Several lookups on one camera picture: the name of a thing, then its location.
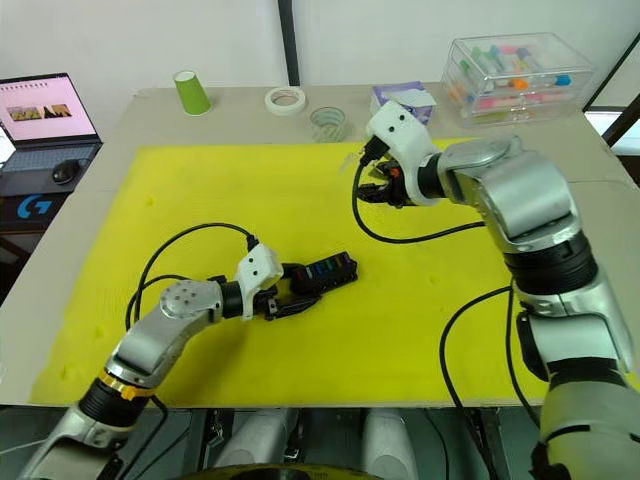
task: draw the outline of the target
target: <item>wire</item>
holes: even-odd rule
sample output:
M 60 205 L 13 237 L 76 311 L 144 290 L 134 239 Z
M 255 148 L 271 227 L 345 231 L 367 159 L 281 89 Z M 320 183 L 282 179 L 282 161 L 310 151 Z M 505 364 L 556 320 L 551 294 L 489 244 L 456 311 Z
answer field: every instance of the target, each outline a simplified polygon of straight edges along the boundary
M 360 177 L 362 176 L 362 170 L 365 165 L 360 163 L 358 165 L 358 169 L 356 170 L 356 174 L 353 177 L 353 187 L 351 189 L 351 210 L 353 210 L 353 216 L 356 219 L 356 223 L 358 226 L 369 235 L 371 238 L 374 238 L 380 242 L 384 243 L 393 243 L 393 244 L 407 244 L 407 243 L 418 243 L 418 242 L 426 242 L 427 240 L 433 240 L 435 238 L 444 237 L 445 235 L 451 235 L 452 233 L 462 232 L 464 230 L 469 230 L 471 228 L 484 227 L 484 222 L 473 222 L 466 223 L 464 225 L 458 225 L 457 227 L 448 228 L 446 230 L 442 230 L 440 232 L 430 233 L 429 235 L 423 235 L 421 237 L 413 237 L 413 238 L 389 238 L 384 237 L 382 235 L 377 234 L 372 231 L 369 227 L 367 227 L 360 216 L 360 212 L 358 211 L 358 185 L 360 184 Z
M 151 401 L 155 404 L 156 407 L 158 407 L 160 409 L 160 412 L 162 413 L 162 417 L 160 417 L 160 420 L 158 421 L 158 423 L 156 424 L 156 426 L 153 428 L 153 430 L 151 431 L 151 433 L 147 436 L 147 438 L 144 440 L 144 443 L 140 446 L 140 448 L 138 449 L 138 451 L 133 455 L 133 457 L 131 458 L 131 461 L 129 462 L 129 464 L 125 467 L 125 469 L 122 471 L 122 473 L 120 474 L 120 480 L 123 480 L 131 471 L 131 469 L 133 468 L 133 466 L 136 464 L 136 462 L 140 459 L 140 456 L 144 453 L 144 451 L 147 449 L 147 447 L 149 446 L 149 444 L 151 443 L 151 441 L 153 440 L 153 438 L 156 436 L 156 434 L 160 431 L 160 429 L 162 428 L 162 426 L 165 424 L 165 422 L 167 421 L 167 418 L 169 417 L 169 410 L 167 410 L 167 407 L 165 406 L 164 403 L 162 403 L 160 401 L 160 399 L 158 397 L 156 397 L 155 395 L 153 395 L 151 397 Z
M 169 445 L 167 445 L 167 447 L 162 450 L 158 455 L 156 455 L 153 460 L 151 460 L 146 467 L 144 467 L 142 469 L 142 471 L 140 473 L 138 473 L 138 475 L 136 475 L 135 477 L 133 477 L 132 480 L 138 480 L 142 475 L 144 475 L 147 470 L 149 470 L 151 467 L 153 467 L 158 460 L 160 460 L 162 457 L 164 457 L 167 453 L 169 453 L 171 450 L 173 450 L 175 448 L 176 445 L 178 445 L 182 440 L 184 440 L 187 437 L 187 434 L 189 433 L 189 429 L 190 426 L 188 426 L 187 428 L 185 428 L 183 430 L 183 432 L 178 435 L 173 442 L 171 442 Z
M 527 397 L 525 397 L 524 393 L 522 393 L 520 385 L 518 384 L 518 377 L 516 377 L 516 371 L 513 368 L 513 358 L 511 356 L 511 317 L 513 316 L 513 296 L 514 292 L 512 280 L 511 284 L 509 285 L 509 304 L 507 305 L 507 333 L 504 338 L 505 349 L 507 352 L 507 367 L 509 368 L 509 377 L 511 377 L 511 384 L 513 385 L 513 389 L 515 390 L 520 403 L 522 403 L 522 406 L 527 412 L 527 415 L 529 415 L 529 418 L 534 423 L 534 425 L 538 429 L 540 429 L 540 420 L 538 419 L 536 412 L 534 412 L 533 408 L 531 408 L 531 404 L 527 401 Z
M 451 381 L 451 376 L 449 375 L 449 369 L 447 368 L 446 345 L 447 345 L 447 337 L 449 336 L 451 327 L 453 327 L 456 320 L 464 312 L 466 312 L 469 308 L 473 307 L 474 305 L 477 305 L 480 302 L 483 302 L 491 297 L 495 297 L 496 295 L 500 295 L 502 293 L 508 292 L 509 288 L 510 287 L 498 288 L 496 290 L 492 290 L 489 293 L 485 293 L 484 295 L 480 295 L 479 297 L 474 298 L 470 302 L 467 302 L 460 309 L 458 309 L 456 313 L 453 314 L 451 319 L 445 325 L 444 330 L 442 331 L 442 335 L 440 336 L 439 357 L 440 357 L 440 368 L 442 370 L 442 377 L 444 378 L 444 383 L 447 385 L 447 390 L 449 391 L 451 400 L 453 400 L 453 403 L 455 404 L 456 409 L 464 419 L 467 430 L 469 431 L 469 435 L 471 436 L 473 443 L 476 445 L 476 448 L 478 449 L 478 453 L 480 453 L 480 456 L 482 457 L 482 460 L 484 461 L 484 464 L 487 467 L 487 471 L 489 472 L 489 478 L 491 479 L 498 478 L 498 474 L 496 472 L 495 466 L 493 465 L 493 459 L 491 458 L 491 453 L 482 444 L 482 440 L 480 440 L 480 437 L 478 436 L 473 426 L 473 421 L 471 420 L 471 417 L 467 414 L 467 412 L 464 410 L 464 405 L 462 405 L 462 401 L 460 400 L 460 397 L 458 396 L 458 393 L 456 392 L 456 389 L 453 386 L 453 382 Z
M 436 425 L 436 422 L 433 421 L 433 418 L 431 417 L 429 410 L 427 410 L 426 408 L 423 408 L 422 413 L 427 418 L 427 420 L 435 430 L 436 435 L 438 435 L 438 438 L 440 439 L 440 444 L 442 445 L 442 453 L 444 454 L 444 478 L 445 480 L 449 480 L 449 450 L 447 449 L 447 443 L 444 441 L 442 432 Z
M 0 450 L 0 457 L 8 453 L 17 452 L 18 450 L 22 450 L 23 448 L 29 448 L 35 445 L 40 445 L 41 443 L 44 443 L 46 441 L 47 439 L 45 438 L 43 440 L 36 440 L 35 442 L 23 443 L 22 445 L 17 445 L 15 447 L 7 448 L 6 450 Z
M 142 290 L 144 290 L 144 284 L 145 284 L 145 281 L 147 280 L 147 275 L 149 274 L 149 270 L 151 270 L 151 267 L 153 266 L 153 263 L 160 256 L 160 254 L 169 245 L 171 245 L 173 242 L 175 242 L 179 238 L 184 237 L 185 235 L 187 235 L 187 234 L 189 234 L 191 232 L 195 232 L 196 230 L 202 230 L 204 228 L 212 228 L 212 227 L 229 228 L 231 230 L 235 230 L 236 232 L 243 233 L 247 237 L 248 241 L 250 241 L 250 239 L 252 239 L 252 238 L 255 238 L 254 235 L 252 235 L 248 230 L 245 230 L 242 227 L 239 227 L 237 225 L 233 225 L 231 223 L 220 223 L 220 222 L 203 223 L 203 224 L 200 224 L 200 225 L 195 225 L 193 227 L 187 228 L 186 230 L 183 230 L 180 233 L 175 234 L 169 240 L 164 242 L 160 246 L 160 248 L 158 248 L 153 253 L 153 255 L 151 255 L 151 258 L 149 258 L 149 260 L 147 261 L 147 264 L 145 265 L 144 270 L 142 271 L 142 274 L 140 275 L 140 281 L 138 282 L 138 290 L 136 292 L 136 303 L 135 303 L 135 308 L 134 308 L 134 313 L 133 313 L 134 322 L 137 322 L 138 320 L 140 320 L 140 304 L 142 303 Z
M 166 280 L 166 279 L 186 280 L 186 278 L 187 277 L 183 277 L 182 275 L 160 275 L 159 277 L 155 277 L 149 280 L 147 283 L 145 283 L 142 286 L 142 290 L 149 287 L 150 285 L 153 285 L 156 282 L 159 282 L 160 280 Z M 136 290 L 134 294 L 131 296 L 131 300 L 129 300 L 129 304 L 127 305 L 127 312 L 125 313 L 125 316 L 124 316 L 124 327 L 125 327 L 125 330 L 127 331 L 131 328 L 131 310 L 133 310 L 133 304 L 136 301 L 137 293 L 138 291 Z

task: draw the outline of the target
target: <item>roll of tape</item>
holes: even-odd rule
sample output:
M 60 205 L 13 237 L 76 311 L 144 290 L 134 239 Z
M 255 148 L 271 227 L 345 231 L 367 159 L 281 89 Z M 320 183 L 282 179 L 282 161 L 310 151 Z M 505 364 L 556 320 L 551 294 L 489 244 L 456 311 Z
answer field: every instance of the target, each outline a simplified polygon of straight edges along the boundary
M 289 104 L 278 104 L 282 99 L 292 99 Z M 270 90 L 264 97 L 264 104 L 274 115 L 289 116 L 296 115 L 304 110 L 307 97 L 298 87 L 278 87 Z

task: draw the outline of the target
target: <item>tissue box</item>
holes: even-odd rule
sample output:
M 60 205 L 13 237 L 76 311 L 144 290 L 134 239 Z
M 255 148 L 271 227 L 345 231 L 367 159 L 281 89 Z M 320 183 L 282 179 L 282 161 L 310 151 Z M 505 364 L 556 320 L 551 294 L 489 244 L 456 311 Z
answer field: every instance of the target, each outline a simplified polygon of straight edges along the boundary
M 420 82 L 376 85 L 371 92 L 371 114 L 374 115 L 389 100 L 398 102 L 424 125 L 429 122 L 436 105 L 434 98 Z

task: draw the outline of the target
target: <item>black pole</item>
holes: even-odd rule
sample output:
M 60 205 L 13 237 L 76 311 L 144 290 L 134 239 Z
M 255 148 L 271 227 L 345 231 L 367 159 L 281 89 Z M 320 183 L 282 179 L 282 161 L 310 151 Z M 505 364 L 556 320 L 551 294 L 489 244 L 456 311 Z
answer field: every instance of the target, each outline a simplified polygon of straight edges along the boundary
M 611 124 L 607 131 L 602 134 L 602 138 L 609 147 L 613 147 L 622 136 L 627 133 L 640 118 L 640 95 L 620 114 L 615 122 Z
M 638 41 L 640 41 L 640 33 L 638 33 L 638 35 L 636 35 L 636 38 L 633 39 L 633 41 L 631 42 L 631 45 L 629 45 L 629 48 L 627 48 L 624 51 L 624 53 L 622 54 L 622 56 L 618 60 L 618 63 L 615 64 L 613 69 L 609 72 L 609 75 L 607 75 L 607 78 L 604 79 L 604 81 L 600 84 L 600 86 L 597 88 L 597 90 L 594 92 L 594 94 L 591 95 L 591 98 L 589 99 L 589 101 L 585 104 L 584 108 L 582 109 L 583 112 L 586 112 L 587 110 L 589 110 L 589 107 L 595 101 L 595 99 L 598 98 L 598 95 L 600 95 L 602 90 L 604 90 L 604 87 L 607 86 L 607 83 L 609 83 L 609 80 L 611 80 L 613 78 L 613 76 L 616 74 L 618 69 L 622 66 L 624 61 L 631 54 L 633 49 L 636 48 L 636 45 L 638 44 Z
M 284 58 L 287 62 L 287 76 L 289 85 L 300 86 L 300 74 L 298 72 L 298 52 L 296 50 L 296 33 L 293 26 L 293 0 L 278 0 L 278 13 L 280 14 L 280 28 L 282 29 L 282 44 L 284 45 Z

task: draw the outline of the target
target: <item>robotic arm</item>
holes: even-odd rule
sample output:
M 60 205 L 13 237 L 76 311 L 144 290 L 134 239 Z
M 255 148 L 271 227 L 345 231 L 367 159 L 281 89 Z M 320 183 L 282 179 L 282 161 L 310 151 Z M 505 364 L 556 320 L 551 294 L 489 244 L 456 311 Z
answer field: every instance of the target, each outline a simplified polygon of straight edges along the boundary
M 115 478 L 122 467 L 116 451 L 191 337 L 223 317 L 251 319 L 254 296 L 282 275 L 275 253 L 257 244 L 240 261 L 232 282 L 182 280 L 167 288 L 160 304 L 127 332 L 20 478 Z
M 637 478 L 640 396 L 623 376 L 633 367 L 631 338 L 560 171 L 516 136 L 440 153 L 424 126 L 394 102 L 371 119 L 367 133 L 361 164 L 386 154 L 401 174 L 390 176 L 395 185 L 364 186 L 361 199 L 376 188 L 394 206 L 438 198 L 473 206 L 503 254 L 524 308 L 517 326 L 525 363 L 549 381 L 534 476 Z

